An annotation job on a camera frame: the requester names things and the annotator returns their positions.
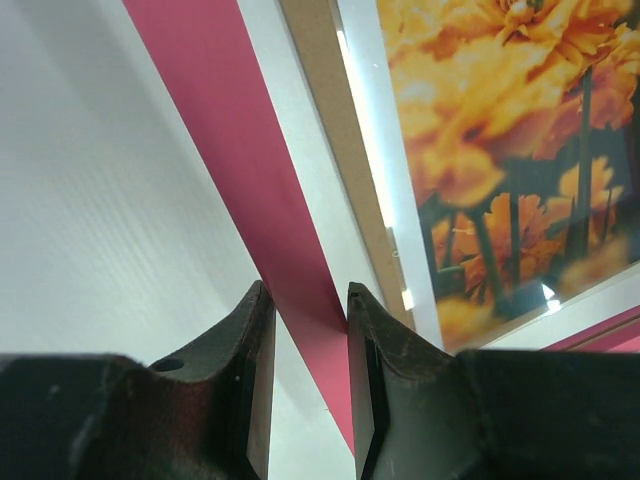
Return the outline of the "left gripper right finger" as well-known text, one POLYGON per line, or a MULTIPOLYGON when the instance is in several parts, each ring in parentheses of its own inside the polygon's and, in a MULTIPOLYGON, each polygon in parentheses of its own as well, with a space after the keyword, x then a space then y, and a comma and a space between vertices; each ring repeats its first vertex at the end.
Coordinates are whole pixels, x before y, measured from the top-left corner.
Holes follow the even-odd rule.
POLYGON ((360 479, 635 479, 639 358, 466 350, 449 355, 348 289, 360 479))

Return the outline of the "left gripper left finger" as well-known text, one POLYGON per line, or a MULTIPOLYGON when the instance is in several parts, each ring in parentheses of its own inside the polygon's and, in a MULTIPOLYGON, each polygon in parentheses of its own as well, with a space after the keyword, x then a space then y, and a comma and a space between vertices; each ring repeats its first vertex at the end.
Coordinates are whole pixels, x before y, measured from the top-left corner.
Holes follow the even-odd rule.
POLYGON ((264 479, 275 304, 236 308, 151 365, 116 354, 1 358, 5 479, 264 479))

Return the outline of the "orange flower photo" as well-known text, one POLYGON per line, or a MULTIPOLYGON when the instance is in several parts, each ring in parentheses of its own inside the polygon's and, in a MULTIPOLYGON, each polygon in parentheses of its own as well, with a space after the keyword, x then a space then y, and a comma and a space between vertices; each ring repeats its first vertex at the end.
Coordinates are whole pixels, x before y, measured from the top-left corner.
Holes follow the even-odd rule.
POLYGON ((335 8, 421 335, 545 345, 637 303, 637 2, 335 8))

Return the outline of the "pink wooden photo frame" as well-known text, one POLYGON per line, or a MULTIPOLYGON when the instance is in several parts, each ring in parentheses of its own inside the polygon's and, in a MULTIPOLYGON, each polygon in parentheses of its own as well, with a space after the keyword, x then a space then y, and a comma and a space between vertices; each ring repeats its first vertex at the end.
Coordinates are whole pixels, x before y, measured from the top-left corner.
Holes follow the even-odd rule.
MULTIPOLYGON (((382 294, 281 2, 125 7, 340 433, 351 440, 344 292, 356 281, 382 294)), ((636 304, 552 343, 491 345, 634 351, 638 318, 639 295, 636 304)))

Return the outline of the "brown frame backing board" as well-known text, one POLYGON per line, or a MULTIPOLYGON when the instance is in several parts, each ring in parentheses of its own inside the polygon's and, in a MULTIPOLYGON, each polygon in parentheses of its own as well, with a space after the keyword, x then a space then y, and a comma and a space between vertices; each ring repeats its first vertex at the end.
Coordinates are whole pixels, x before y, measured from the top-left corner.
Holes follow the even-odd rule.
POLYGON ((282 1, 284 18, 346 190, 369 263, 391 314, 410 329, 399 260, 384 226, 338 38, 334 1, 282 1))

